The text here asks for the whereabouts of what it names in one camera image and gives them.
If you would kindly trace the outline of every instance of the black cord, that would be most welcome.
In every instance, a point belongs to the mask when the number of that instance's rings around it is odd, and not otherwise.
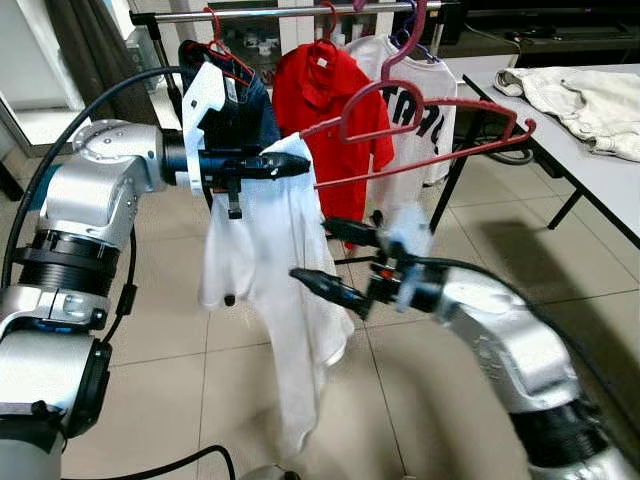
[[[132,473],[129,475],[122,475],[120,477],[109,477],[109,478],[62,478],[61,480],[146,480],[148,478],[158,477],[160,475],[164,475],[169,472],[173,472],[174,470],[178,470],[190,463],[199,460],[213,452],[219,452],[223,457],[224,461],[227,464],[227,470],[229,471],[229,479],[236,479],[236,472],[233,468],[233,462],[231,461],[231,455],[229,455],[229,451],[224,448],[222,445],[210,445],[207,448],[203,448],[202,450],[194,453],[193,455],[189,455],[188,457],[177,460],[173,463],[169,463],[168,465],[163,465],[162,467],[152,468],[151,470],[145,470],[144,472]]]
[[[130,245],[129,272],[127,273],[127,281],[124,285],[124,288],[122,289],[122,295],[120,296],[121,301],[122,301],[122,296],[126,295],[127,292],[131,291],[131,287],[133,287],[133,278],[136,273],[136,257],[138,252],[138,244],[136,242],[135,227],[131,227],[131,233],[129,234],[129,245]],[[102,339],[104,343],[109,343],[111,341],[111,338],[116,333],[116,330],[118,330],[118,327],[120,326],[120,322],[122,322],[122,318],[124,317],[124,315],[125,314],[123,312],[116,311],[116,318],[113,321],[111,328],[109,328],[109,331]]]
[[[31,200],[35,195],[38,185],[42,181],[42,178],[47,170],[47,168],[51,165],[53,160],[58,156],[62,147],[67,143],[71,135],[82,125],[82,123],[89,118],[89,116],[96,111],[103,103],[109,101],[112,97],[125,90],[126,88],[139,83],[143,80],[146,80],[150,77],[156,77],[159,75],[171,74],[171,73],[180,73],[184,75],[195,75],[196,70],[188,67],[160,67],[154,68],[153,70],[149,70],[146,72],[141,72],[133,77],[130,77],[122,82],[114,85],[109,88],[106,92],[96,98],[91,104],[89,104],[82,112],[78,114],[78,116],[69,124],[69,126],[62,132],[62,134],[58,137],[55,143],[51,146],[47,154],[44,156],[40,165],[36,169],[29,185],[24,191],[24,195],[22,196],[22,201],[18,206],[18,211],[13,220],[13,225],[11,226],[11,231],[9,232],[9,238],[7,239],[7,246],[4,254],[4,263],[2,264],[2,281],[0,282],[0,288],[7,288],[11,283],[11,269],[13,264],[13,256],[15,254],[16,246],[18,244],[18,238],[20,236],[20,230],[22,229],[22,224],[24,223],[24,219],[27,216],[27,212],[29,211],[29,205],[31,204]]]
[[[622,400],[620,399],[620,397],[618,397],[618,394],[615,393],[613,389],[611,389],[611,387],[609,386],[606,380],[605,375],[600,371],[597,365],[589,358],[589,355],[587,354],[587,352],[585,352],[584,349],[580,346],[580,344],[576,342],[573,339],[573,337],[571,337],[571,335],[565,332],[564,329],[552,317],[542,313],[537,306],[533,305],[528,299],[526,299],[520,292],[518,292],[518,290],[515,287],[510,285],[508,282],[505,282],[503,279],[501,279],[494,273],[490,272],[489,270],[483,267],[480,267],[478,265],[474,265],[473,263],[468,263],[461,260],[454,260],[450,258],[412,256],[410,258],[410,261],[413,261],[415,263],[419,263],[421,265],[425,265],[428,267],[436,267],[441,270],[444,270],[445,268],[450,268],[450,267],[472,270],[472,271],[481,273],[483,275],[486,275],[487,277],[493,280],[496,280],[497,282],[500,282],[509,290],[519,295],[524,300],[527,308],[533,313],[533,315],[536,318],[538,318],[542,323],[549,326],[554,332],[556,332],[558,336],[562,339],[562,341],[566,343],[576,353],[576,355],[578,355],[580,360],[582,360],[582,363],[584,363],[584,365],[587,367],[589,372],[591,372],[591,374],[595,377],[595,379],[598,381],[600,386],[604,389],[606,394],[609,396],[615,408],[618,410],[620,415],[624,418],[629,429],[634,433],[636,438],[640,440],[640,428],[635,424],[635,422],[631,417],[631,414],[629,414],[629,412],[627,412],[626,408],[623,406]],[[607,434],[610,437],[612,437],[611,432],[609,431],[608,428],[606,428],[606,431],[607,431]],[[638,462],[635,460],[635,456],[630,457],[628,454],[626,454],[625,456],[627,456],[627,459],[629,461],[632,461],[632,459],[634,459],[632,463],[638,466]]]

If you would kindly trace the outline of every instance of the red polo shirt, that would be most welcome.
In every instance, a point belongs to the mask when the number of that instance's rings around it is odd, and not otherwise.
[[[283,135],[290,135],[323,120],[337,117],[344,105],[371,80],[347,53],[326,44],[301,45],[282,57],[273,85],[273,107]],[[343,144],[339,127],[305,139],[313,155],[318,182],[353,177],[381,170],[393,159],[390,137]],[[380,92],[363,98],[349,118],[349,135],[389,128],[387,107]],[[325,217],[362,221],[366,182],[320,189]]]

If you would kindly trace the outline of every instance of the tiled floor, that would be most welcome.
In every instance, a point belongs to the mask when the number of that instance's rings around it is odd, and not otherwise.
[[[31,164],[13,159],[9,168],[24,182]],[[555,231],[547,230],[571,191],[537,166],[473,158],[433,254],[486,266],[515,283],[576,335],[624,398],[637,398],[637,382],[629,378],[640,371],[640,255],[584,200]],[[425,190],[430,210],[438,194],[438,187]],[[0,199],[3,243],[14,210]],[[71,441],[63,457],[66,476],[122,475],[211,443],[230,449],[240,474],[282,460],[264,327],[247,305],[208,313],[197,304],[207,224],[204,203],[187,192],[143,199],[134,315],[116,335],[98,425]],[[332,251],[343,255],[339,245]],[[126,265],[127,254],[122,257]],[[364,288],[366,265],[339,273]],[[527,478],[509,420],[461,341],[429,315],[400,315],[386,305],[375,307],[366,328],[360,320],[356,326],[323,392],[316,429],[284,465],[304,479]],[[212,456],[162,478],[226,474]]]

